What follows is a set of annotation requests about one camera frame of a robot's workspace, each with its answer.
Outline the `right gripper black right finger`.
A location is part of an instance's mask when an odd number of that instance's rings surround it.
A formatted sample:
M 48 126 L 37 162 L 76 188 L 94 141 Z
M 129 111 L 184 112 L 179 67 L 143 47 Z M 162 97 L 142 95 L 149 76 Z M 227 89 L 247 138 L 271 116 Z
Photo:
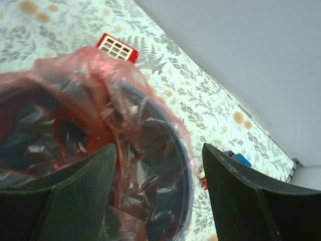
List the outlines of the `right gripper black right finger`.
M 320 191 L 252 168 L 209 192 L 218 240 L 320 240 Z

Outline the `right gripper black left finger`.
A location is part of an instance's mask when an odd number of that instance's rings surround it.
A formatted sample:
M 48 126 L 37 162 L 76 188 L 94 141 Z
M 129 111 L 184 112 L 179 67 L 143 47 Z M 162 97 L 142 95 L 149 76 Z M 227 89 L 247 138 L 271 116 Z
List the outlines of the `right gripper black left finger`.
M 54 174 L 1 189 L 1 240 L 99 240 L 115 162 L 109 144 Z

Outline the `teal plastic trash bin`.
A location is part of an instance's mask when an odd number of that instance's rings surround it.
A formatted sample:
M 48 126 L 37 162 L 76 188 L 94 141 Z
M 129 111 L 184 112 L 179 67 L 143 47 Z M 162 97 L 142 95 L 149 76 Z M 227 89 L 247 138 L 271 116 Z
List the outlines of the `teal plastic trash bin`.
M 106 239 L 184 240 L 191 222 L 193 160 L 184 125 L 145 91 L 109 91 L 117 147 Z

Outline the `red plastic trash bag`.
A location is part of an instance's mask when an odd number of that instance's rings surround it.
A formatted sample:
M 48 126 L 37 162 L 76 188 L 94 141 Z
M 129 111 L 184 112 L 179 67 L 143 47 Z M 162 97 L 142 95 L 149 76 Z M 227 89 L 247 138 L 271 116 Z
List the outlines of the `red plastic trash bag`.
M 108 118 L 109 91 L 117 81 L 157 100 L 131 62 L 94 47 L 38 59 L 28 71 L 2 74 L 1 189 L 54 174 L 109 144 L 116 147 Z M 110 240 L 105 238 L 110 190 L 99 240 Z

